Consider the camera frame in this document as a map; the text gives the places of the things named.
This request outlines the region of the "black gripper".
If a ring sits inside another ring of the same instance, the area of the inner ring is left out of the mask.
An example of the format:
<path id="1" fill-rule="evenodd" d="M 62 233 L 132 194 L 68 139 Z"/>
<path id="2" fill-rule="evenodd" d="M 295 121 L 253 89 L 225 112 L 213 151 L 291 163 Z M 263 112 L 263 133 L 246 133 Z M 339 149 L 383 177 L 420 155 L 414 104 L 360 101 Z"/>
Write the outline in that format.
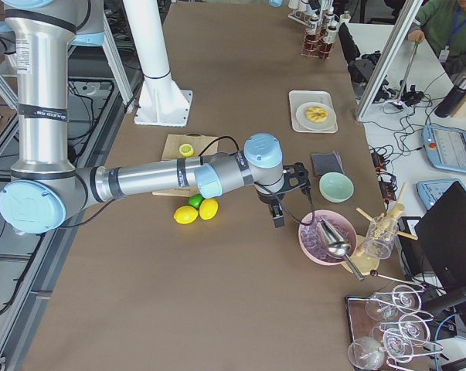
<path id="1" fill-rule="evenodd" d="M 311 204 L 311 183 L 309 172 L 302 162 L 295 162 L 292 165 L 284 165 L 281 177 L 282 185 L 277 191 L 272 190 L 271 185 L 262 185 L 255 182 L 257 195 L 263 203 L 267 204 L 272 215 L 276 228 L 284 227 L 284 212 L 289 216 L 292 213 L 283 206 L 282 200 L 288 192 L 300 190 L 307 197 L 308 204 Z"/>

